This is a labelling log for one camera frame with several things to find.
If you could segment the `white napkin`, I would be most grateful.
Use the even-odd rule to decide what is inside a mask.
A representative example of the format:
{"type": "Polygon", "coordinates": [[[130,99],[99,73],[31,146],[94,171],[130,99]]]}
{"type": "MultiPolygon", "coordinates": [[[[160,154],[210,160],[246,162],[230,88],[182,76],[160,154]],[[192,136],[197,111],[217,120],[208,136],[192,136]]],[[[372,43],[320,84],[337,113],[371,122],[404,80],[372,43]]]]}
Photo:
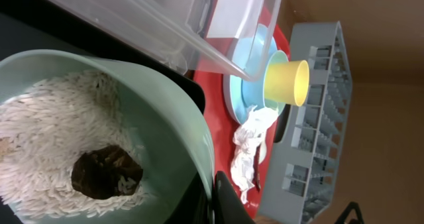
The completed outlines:
{"type": "Polygon", "coordinates": [[[266,131],[278,118],[278,112],[268,107],[258,109],[256,106],[248,108],[247,120],[235,131],[233,143],[235,154],[231,162],[231,179],[240,190],[240,200],[246,204],[247,193],[255,184],[254,157],[256,149],[266,136],[266,131]]]}

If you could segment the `cooked white rice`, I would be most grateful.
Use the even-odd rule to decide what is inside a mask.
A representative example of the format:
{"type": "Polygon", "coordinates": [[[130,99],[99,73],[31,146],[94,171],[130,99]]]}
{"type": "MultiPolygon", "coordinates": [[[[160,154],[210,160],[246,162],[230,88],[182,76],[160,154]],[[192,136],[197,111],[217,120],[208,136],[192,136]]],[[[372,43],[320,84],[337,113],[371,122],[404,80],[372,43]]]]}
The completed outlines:
{"type": "Polygon", "coordinates": [[[1,198],[25,223],[130,210],[144,201],[141,185],[105,200],[72,187],[77,159],[110,145],[136,157],[115,79],[86,70],[40,80],[1,104],[1,198]]]}

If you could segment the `green rice bowl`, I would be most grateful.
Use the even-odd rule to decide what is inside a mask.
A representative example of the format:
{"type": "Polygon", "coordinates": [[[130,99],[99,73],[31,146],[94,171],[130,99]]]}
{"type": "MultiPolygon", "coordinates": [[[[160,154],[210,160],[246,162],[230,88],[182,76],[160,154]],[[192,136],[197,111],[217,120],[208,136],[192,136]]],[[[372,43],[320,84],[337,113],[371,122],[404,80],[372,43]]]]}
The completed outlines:
{"type": "Polygon", "coordinates": [[[99,70],[118,83],[119,110],[143,169],[144,201],[95,217],[43,217],[36,223],[181,223],[180,209],[208,211],[214,171],[211,133],[190,96],[138,64],[58,50],[29,50],[1,61],[1,104],[40,80],[99,70]]]}

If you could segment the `dark brown food lump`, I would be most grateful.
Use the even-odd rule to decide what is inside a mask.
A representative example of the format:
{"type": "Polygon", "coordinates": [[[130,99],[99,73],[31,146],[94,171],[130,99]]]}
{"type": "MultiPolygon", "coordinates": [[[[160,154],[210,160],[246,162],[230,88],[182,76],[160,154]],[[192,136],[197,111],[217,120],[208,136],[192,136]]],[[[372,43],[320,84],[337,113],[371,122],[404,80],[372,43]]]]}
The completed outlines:
{"type": "Polygon", "coordinates": [[[117,145],[82,154],[74,163],[71,183],[74,190],[93,199],[131,196],[143,176],[141,166],[117,145]]]}

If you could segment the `red snack wrapper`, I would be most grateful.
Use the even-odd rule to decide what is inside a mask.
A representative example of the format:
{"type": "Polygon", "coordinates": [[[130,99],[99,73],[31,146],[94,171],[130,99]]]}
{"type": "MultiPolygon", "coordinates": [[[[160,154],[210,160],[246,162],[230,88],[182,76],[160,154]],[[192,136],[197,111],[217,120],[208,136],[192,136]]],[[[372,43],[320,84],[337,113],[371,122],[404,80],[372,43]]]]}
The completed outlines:
{"type": "Polygon", "coordinates": [[[261,190],[260,185],[260,173],[259,173],[259,160],[260,160],[260,146],[256,148],[256,153],[254,156],[254,177],[253,183],[255,185],[256,190],[259,192],[261,190]]]}

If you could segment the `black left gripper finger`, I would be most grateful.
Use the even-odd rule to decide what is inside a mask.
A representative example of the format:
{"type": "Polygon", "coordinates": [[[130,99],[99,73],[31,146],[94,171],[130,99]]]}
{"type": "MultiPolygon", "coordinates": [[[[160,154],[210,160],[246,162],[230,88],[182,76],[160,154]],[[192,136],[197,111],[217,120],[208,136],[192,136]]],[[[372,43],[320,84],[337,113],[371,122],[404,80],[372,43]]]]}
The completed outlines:
{"type": "Polygon", "coordinates": [[[215,224],[255,224],[222,171],[215,175],[213,211],[215,224]]]}

